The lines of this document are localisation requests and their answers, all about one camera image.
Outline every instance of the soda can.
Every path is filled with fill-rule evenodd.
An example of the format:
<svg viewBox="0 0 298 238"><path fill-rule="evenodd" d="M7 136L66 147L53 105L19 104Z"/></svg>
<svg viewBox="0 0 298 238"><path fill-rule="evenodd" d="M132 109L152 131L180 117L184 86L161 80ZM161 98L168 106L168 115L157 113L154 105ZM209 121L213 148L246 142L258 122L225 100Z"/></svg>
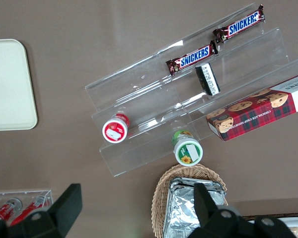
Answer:
<svg viewBox="0 0 298 238"><path fill-rule="evenodd" d="M17 198L9 199L0 208L0 220L9 220L17 211L21 210L22 202Z"/></svg>
<svg viewBox="0 0 298 238"><path fill-rule="evenodd" d="M19 222L23 221L24 218L26 218L30 213L32 213L32 211L37 210L39 208L42 207L48 207L51 206L51 199L49 197L46 196L37 196L35 198L35 200L29 205L27 206L19 216L17 216L12 222L11 222L11 226L14 226L16 224L18 224Z"/></svg>

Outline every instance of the aluminum foil package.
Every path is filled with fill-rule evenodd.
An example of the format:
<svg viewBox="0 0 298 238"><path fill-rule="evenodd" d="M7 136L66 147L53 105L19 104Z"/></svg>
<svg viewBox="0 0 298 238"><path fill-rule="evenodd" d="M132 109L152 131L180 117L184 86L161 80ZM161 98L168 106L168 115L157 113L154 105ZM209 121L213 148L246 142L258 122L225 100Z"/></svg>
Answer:
<svg viewBox="0 0 298 238"><path fill-rule="evenodd" d="M194 210L195 183L204 184L216 205L224 205L225 192L220 183L193 178L173 179L168 192L164 238L187 238L200 226Z"/></svg>

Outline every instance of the woven basket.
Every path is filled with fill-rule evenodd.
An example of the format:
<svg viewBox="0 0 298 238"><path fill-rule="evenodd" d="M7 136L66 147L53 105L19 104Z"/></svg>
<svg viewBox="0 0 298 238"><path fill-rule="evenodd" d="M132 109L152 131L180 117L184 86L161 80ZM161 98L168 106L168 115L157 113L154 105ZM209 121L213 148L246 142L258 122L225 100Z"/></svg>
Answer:
<svg viewBox="0 0 298 238"><path fill-rule="evenodd" d="M168 198L169 183L175 177L217 181L223 186L224 191L227 190L225 183L220 176L201 164L191 167L185 167L182 165L173 166L160 178L152 200L151 221L153 232L157 238L163 238L162 229Z"/></svg>

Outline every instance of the white tray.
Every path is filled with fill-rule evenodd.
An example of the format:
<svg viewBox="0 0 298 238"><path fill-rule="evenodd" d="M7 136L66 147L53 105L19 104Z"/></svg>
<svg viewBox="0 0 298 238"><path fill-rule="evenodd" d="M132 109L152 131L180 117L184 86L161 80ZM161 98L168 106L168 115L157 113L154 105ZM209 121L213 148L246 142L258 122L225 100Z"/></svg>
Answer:
<svg viewBox="0 0 298 238"><path fill-rule="evenodd" d="M0 40L0 130L33 128L37 115L24 46Z"/></svg>

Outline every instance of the cookie box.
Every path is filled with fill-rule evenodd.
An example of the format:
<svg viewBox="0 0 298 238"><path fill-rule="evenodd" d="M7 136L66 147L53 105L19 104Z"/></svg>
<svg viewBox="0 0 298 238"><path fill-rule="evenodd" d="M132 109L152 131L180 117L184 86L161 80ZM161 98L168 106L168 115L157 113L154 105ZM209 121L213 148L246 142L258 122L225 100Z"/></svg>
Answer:
<svg viewBox="0 0 298 238"><path fill-rule="evenodd" d="M210 129L227 141L298 112L298 76L207 114Z"/></svg>

